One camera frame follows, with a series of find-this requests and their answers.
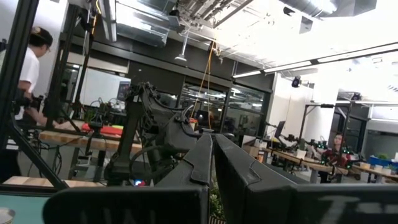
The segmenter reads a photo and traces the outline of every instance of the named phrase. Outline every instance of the blue container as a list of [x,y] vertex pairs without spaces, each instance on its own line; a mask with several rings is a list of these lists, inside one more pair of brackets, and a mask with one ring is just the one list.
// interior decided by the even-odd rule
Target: blue container
[[370,157],[369,163],[372,166],[380,165],[380,166],[385,167],[385,166],[389,166],[390,164],[393,164],[393,166],[398,167],[398,163],[396,163],[396,162],[392,162],[392,161],[385,160],[385,159],[379,159],[379,158],[373,157],[373,156]]

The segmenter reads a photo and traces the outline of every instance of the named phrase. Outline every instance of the person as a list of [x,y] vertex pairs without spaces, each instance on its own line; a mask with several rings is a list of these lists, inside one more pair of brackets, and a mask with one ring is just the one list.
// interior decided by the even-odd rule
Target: person
[[[26,98],[32,99],[32,92],[39,78],[39,58],[50,50],[52,42],[53,38],[47,30],[41,27],[32,28],[18,83],[18,89],[24,91]],[[0,71],[4,56],[5,50],[0,53]],[[20,108],[19,112],[16,112],[15,120],[19,122],[23,118],[24,113],[31,116],[39,124],[45,125],[47,122],[47,118],[35,108],[24,109],[23,107]],[[0,149],[0,183],[3,183],[12,176],[21,175],[17,161],[18,149],[18,146],[12,139],[8,139],[5,149]]]
[[[343,144],[343,135],[341,133],[337,133],[333,140],[333,148],[332,150],[326,150],[323,152],[322,157],[327,157],[329,160],[329,165],[336,165],[338,167],[344,167],[349,160],[349,155],[342,156],[339,158],[340,149]],[[328,173],[327,172],[319,172],[321,177],[321,184],[329,183],[328,181]]]

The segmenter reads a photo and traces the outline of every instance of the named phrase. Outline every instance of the teal surface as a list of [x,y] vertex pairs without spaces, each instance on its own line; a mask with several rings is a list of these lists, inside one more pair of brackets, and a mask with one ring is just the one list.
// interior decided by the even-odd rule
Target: teal surface
[[47,197],[23,197],[0,195],[0,207],[13,209],[16,213],[12,224],[43,224],[42,210]]

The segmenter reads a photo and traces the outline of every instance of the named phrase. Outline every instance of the computer monitor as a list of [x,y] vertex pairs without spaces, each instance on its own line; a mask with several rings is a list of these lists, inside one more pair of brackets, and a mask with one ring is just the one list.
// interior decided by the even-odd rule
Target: computer monitor
[[286,123],[286,121],[280,121],[279,122],[279,124],[278,124],[278,126],[276,127],[276,130],[275,130],[275,135],[274,135],[275,138],[279,138],[279,136],[282,134],[282,130],[283,130],[284,126],[285,126],[285,123]]

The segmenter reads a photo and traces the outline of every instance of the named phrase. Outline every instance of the person in red shirt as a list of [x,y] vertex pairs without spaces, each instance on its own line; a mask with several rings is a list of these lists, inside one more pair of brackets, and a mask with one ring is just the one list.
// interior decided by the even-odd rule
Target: person in red shirt
[[[340,157],[340,149],[343,144],[343,135],[337,133],[333,140],[333,148],[332,150],[326,150],[323,152],[322,157],[327,157],[329,162],[328,165],[334,165],[338,167],[344,167],[349,160],[349,155],[342,155]],[[321,184],[328,183],[328,173],[327,172],[319,172],[321,177]]]

